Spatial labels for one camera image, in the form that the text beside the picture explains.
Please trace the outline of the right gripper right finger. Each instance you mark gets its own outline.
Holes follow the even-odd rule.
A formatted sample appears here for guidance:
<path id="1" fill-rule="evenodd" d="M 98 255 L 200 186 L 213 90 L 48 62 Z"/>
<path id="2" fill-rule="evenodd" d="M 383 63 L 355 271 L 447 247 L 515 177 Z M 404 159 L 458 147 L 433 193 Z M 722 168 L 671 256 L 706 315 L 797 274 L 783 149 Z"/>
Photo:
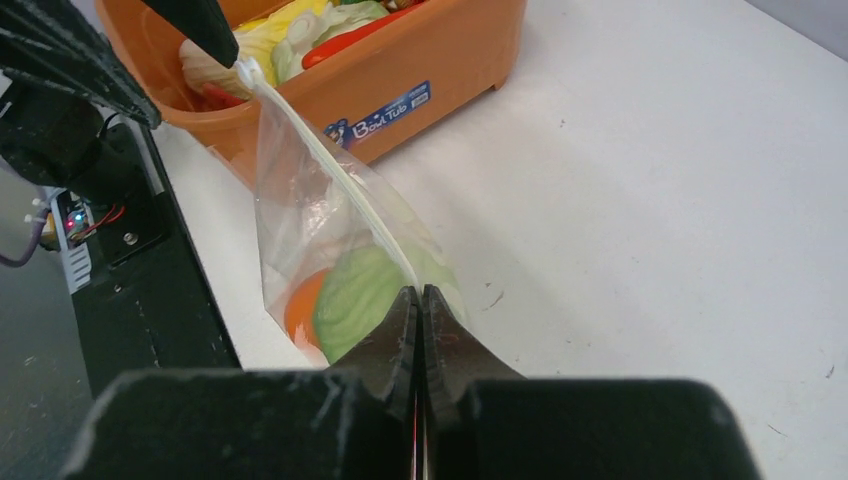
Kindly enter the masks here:
<path id="1" fill-rule="evenodd" d="M 466 391 L 478 380 L 518 380 L 522 375 L 459 322 L 434 285 L 425 286 L 421 297 L 421 347 L 428 475 L 476 479 L 476 440 Z"/>

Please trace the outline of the yellow pepper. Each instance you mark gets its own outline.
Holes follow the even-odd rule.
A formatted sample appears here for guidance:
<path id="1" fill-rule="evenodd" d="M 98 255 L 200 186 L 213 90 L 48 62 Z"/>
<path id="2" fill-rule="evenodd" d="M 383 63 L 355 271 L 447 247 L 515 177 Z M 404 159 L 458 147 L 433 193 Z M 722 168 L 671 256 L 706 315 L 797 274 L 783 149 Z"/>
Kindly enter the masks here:
<path id="1" fill-rule="evenodd" d="M 250 30 L 237 29 L 233 34 L 239 46 L 238 57 L 254 58 L 262 68 L 266 80 L 276 84 L 271 53 L 281 42 L 291 23 L 301 14 L 320 15 L 326 9 L 328 1 L 292 1 L 264 18 Z M 205 53 L 191 40 L 185 40 L 179 47 L 183 78 L 188 87 L 200 94 L 206 84 L 217 86 L 242 100 L 251 98 L 251 92 L 245 87 L 234 68 L 225 68 Z"/>

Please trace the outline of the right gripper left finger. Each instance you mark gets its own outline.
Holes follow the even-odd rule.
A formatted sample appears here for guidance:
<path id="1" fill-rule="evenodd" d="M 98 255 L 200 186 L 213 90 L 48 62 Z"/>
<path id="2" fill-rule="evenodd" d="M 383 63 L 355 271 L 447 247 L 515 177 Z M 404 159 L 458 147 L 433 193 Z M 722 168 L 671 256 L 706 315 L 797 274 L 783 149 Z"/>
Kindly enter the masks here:
<path id="1" fill-rule="evenodd" d="M 332 368 L 351 376 L 342 403 L 338 479 L 416 479 L 419 295 L 403 287 L 383 320 Z"/>

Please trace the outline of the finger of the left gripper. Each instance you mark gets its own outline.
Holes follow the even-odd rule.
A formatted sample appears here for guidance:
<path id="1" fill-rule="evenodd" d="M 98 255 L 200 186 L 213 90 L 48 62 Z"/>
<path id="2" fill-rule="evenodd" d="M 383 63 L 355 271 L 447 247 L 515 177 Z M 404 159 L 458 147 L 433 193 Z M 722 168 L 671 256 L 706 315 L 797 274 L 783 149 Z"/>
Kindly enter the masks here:
<path id="1" fill-rule="evenodd" d="M 1 72 L 155 129 L 162 114 L 108 40 L 69 1 L 1 3 Z"/>
<path id="2" fill-rule="evenodd" d="M 236 62 L 238 43 L 216 0 L 143 0 L 143 3 L 222 66 L 229 68 Z"/>

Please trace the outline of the orange plastic tub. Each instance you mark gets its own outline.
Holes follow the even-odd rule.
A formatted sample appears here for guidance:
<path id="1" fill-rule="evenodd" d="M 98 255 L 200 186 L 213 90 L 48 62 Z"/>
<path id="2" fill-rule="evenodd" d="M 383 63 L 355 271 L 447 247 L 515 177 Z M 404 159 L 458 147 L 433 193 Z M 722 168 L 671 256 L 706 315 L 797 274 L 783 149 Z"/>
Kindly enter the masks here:
<path id="1" fill-rule="evenodd" d="M 140 1 L 95 5 L 113 51 L 165 122 L 191 134 L 246 184 L 256 173 L 260 106 L 214 110 L 186 84 L 183 35 Z M 294 109 L 369 163 L 483 92 L 518 57 L 522 1 L 426 1 L 282 84 Z"/>

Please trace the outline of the orange carrot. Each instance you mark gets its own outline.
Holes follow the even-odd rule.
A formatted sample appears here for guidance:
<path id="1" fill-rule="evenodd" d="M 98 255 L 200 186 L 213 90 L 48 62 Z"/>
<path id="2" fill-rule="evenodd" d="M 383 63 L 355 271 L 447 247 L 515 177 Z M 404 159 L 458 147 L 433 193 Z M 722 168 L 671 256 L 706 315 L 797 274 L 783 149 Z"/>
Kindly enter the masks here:
<path id="1" fill-rule="evenodd" d="M 301 60 L 301 67 L 304 70 L 308 70 L 321 62 L 327 60 L 328 58 L 334 56 L 335 54 L 341 52 L 342 50 L 352 46 L 358 41 L 374 34 L 378 30 L 384 28 L 385 26 L 399 20 L 403 16 L 417 10 L 419 8 L 420 3 L 416 3 L 413 6 L 410 6 L 405 9 L 401 9 L 397 12 L 390 13 L 387 16 L 381 17 L 380 19 L 374 20 L 364 26 L 361 26 L 357 29 L 354 29 L 350 32 L 346 32 L 337 36 L 334 36 L 328 40 L 322 41 L 318 44 L 317 47 L 310 50 Z"/>

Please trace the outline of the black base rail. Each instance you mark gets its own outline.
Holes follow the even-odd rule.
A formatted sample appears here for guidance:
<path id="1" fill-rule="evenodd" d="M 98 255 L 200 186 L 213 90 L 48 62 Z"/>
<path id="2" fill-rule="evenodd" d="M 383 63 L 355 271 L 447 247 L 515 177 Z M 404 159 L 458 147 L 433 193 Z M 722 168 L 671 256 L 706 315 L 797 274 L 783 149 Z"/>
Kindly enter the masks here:
<path id="1" fill-rule="evenodd" d="M 135 190 L 82 239 L 58 232 L 92 395 L 131 370 L 239 367 L 152 132 L 115 123 L 104 140 L 135 163 Z"/>

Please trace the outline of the small white cauliflower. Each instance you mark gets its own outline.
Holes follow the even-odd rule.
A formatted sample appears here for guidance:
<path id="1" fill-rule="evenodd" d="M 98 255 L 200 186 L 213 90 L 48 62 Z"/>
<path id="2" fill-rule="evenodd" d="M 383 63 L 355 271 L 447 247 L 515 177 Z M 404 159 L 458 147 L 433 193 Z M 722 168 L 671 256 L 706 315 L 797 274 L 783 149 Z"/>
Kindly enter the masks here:
<path id="1" fill-rule="evenodd" d="M 447 261 L 412 243 L 402 243 L 401 247 L 417 279 L 438 287 L 451 312 L 464 322 L 467 309 Z M 313 312 L 315 335 L 327 362 L 337 362 L 370 334 L 383 321 L 399 291 L 411 284 L 380 246 L 344 253 L 326 274 Z"/>

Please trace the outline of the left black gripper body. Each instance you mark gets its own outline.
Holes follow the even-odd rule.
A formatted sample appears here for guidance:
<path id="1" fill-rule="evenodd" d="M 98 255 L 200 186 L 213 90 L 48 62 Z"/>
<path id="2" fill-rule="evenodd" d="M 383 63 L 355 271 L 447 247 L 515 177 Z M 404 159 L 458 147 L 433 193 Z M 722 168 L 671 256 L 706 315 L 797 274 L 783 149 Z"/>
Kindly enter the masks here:
<path id="1" fill-rule="evenodd" d="M 1 94 L 1 157 L 35 185 L 104 189 L 103 124 L 90 102 L 13 79 Z"/>

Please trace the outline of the clear dotted zip bag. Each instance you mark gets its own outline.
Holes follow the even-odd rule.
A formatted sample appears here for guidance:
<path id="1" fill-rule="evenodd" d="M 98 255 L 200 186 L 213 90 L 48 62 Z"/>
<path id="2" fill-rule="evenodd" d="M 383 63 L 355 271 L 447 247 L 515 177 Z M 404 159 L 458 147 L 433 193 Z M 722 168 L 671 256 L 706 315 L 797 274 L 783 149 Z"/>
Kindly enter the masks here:
<path id="1" fill-rule="evenodd" d="M 300 116 L 254 59 L 235 68 L 260 106 L 254 199 L 263 300 L 284 331 L 285 305 L 297 285 L 355 248 L 382 247 L 417 292 L 427 285 L 402 243 L 442 256 L 454 272 L 430 229 L 386 179 Z M 312 362 L 331 365 L 321 350 L 296 347 Z"/>

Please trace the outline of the orange fruit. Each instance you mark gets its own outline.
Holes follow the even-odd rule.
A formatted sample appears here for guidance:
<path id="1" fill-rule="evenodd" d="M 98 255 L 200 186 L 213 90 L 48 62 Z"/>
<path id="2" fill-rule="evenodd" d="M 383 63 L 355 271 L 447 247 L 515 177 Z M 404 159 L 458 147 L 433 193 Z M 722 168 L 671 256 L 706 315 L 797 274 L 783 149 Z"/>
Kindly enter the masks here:
<path id="1" fill-rule="evenodd" d="M 313 317 L 328 272 L 328 269 L 319 270 L 299 283 L 285 305 L 285 331 L 296 346 L 321 348 Z"/>

